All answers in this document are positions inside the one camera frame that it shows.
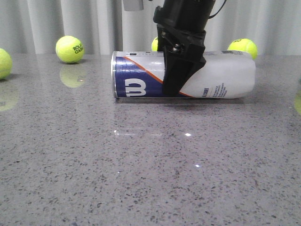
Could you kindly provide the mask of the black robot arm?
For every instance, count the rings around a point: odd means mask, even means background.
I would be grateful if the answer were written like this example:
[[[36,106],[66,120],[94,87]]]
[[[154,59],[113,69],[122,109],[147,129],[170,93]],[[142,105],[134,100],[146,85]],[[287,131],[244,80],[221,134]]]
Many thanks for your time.
[[[155,9],[158,51],[164,54],[162,92],[176,96],[188,79],[205,64],[205,25],[213,0],[166,0]]]

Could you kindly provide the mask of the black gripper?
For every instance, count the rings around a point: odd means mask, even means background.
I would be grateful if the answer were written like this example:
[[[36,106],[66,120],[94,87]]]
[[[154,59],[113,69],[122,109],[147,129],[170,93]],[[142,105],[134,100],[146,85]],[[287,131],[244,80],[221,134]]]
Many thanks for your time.
[[[206,7],[156,7],[153,21],[158,30],[158,51],[164,51],[162,92],[176,96],[188,79],[206,64]]]

